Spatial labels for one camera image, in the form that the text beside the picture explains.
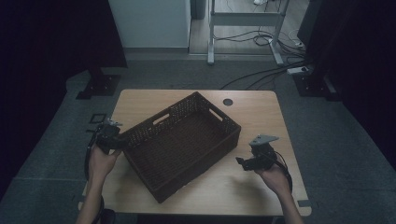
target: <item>black equipment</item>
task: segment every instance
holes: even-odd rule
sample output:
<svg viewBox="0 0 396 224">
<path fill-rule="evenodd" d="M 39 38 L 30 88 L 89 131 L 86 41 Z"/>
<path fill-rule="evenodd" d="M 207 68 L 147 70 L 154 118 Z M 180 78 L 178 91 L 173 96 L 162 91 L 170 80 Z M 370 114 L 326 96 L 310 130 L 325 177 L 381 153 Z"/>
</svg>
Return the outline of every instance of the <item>black equipment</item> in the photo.
<svg viewBox="0 0 396 224">
<path fill-rule="evenodd" d="M 127 140 L 119 138 L 120 128 L 117 126 L 120 125 L 111 119 L 107 119 L 105 122 L 98 124 L 95 131 L 90 131 L 92 132 L 92 138 L 85 155 L 85 177 L 87 180 L 89 179 L 89 163 L 93 144 L 96 143 L 105 154 L 108 154 L 110 149 L 122 149 L 127 146 Z"/>
<path fill-rule="evenodd" d="M 255 139 L 253 139 L 249 145 L 251 146 L 251 153 L 253 154 L 253 158 L 244 160 L 243 158 L 236 157 L 236 161 L 242 165 L 245 171 L 252 170 L 268 170 L 274 164 L 279 166 L 285 177 L 288 179 L 290 191 L 292 191 L 292 179 L 289 174 L 288 166 L 283 160 L 283 157 L 274 151 L 274 149 L 270 146 L 270 142 L 279 139 L 275 136 L 270 135 L 258 135 Z M 277 160 L 277 155 L 283 160 L 284 164 Z"/>
</svg>

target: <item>dark brown basket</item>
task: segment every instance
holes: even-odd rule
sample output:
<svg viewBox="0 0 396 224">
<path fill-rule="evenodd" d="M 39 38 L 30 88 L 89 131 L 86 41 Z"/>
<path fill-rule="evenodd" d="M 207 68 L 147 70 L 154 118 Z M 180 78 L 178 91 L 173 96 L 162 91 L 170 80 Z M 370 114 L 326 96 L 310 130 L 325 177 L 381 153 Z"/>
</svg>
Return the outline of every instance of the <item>dark brown basket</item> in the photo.
<svg viewBox="0 0 396 224">
<path fill-rule="evenodd" d="M 120 137 L 129 139 L 127 160 L 162 203 L 234 149 L 240 132 L 241 126 L 196 91 Z"/>
</svg>

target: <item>wooden table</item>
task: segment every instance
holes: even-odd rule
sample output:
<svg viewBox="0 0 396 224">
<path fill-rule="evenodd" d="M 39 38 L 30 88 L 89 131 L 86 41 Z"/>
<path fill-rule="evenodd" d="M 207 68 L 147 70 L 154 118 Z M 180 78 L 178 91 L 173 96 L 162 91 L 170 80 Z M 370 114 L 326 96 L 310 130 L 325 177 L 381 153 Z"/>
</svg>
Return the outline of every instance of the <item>wooden table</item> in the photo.
<svg viewBox="0 0 396 224">
<path fill-rule="evenodd" d="M 125 90 L 112 119 L 124 132 L 194 91 Z M 278 136 L 271 146 L 283 155 L 293 178 L 293 197 L 302 216 L 311 207 L 276 95 L 272 91 L 198 91 L 242 126 L 238 146 L 163 203 L 157 203 L 123 154 L 108 175 L 103 189 L 106 208 L 122 213 L 282 216 L 276 195 L 254 172 L 246 172 L 235 157 L 251 157 L 248 143 L 257 134 Z M 224 99 L 232 99 L 227 106 Z"/>
</svg>

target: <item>white cabinet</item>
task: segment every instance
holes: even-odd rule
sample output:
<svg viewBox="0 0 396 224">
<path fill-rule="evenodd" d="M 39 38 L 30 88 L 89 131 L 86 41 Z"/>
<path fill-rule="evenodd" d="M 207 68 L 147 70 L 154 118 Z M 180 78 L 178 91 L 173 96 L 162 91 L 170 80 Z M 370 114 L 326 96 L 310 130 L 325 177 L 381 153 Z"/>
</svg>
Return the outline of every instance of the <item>white cabinet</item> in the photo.
<svg viewBox="0 0 396 224">
<path fill-rule="evenodd" d="M 190 0 L 109 0 L 124 48 L 187 48 Z"/>
</svg>

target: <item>human arm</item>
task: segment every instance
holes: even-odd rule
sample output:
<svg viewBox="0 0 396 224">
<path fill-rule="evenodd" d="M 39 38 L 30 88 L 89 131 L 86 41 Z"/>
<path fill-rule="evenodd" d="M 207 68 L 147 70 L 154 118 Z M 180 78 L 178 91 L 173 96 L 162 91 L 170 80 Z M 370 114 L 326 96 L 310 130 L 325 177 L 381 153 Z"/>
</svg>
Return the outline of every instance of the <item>human arm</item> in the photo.
<svg viewBox="0 0 396 224">
<path fill-rule="evenodd" d="M 282 206 L 285 222 L 287 224 L 304 223 L 291 195 L 288 179 L 282 169 L 274 164 L 269 170 L 255 170 L 254 172 L 276 194 Z"/>
<path fill-rule="evenodd" d="M 106 155 L 97 145 L 92 146 L 87 193 L 76 224 L 91 224 L 94 221 L 100 209 L 106 176 L 113 169 L 120 153 L 120 150 L 115 150 L 112 154 Z"/>
</svg>

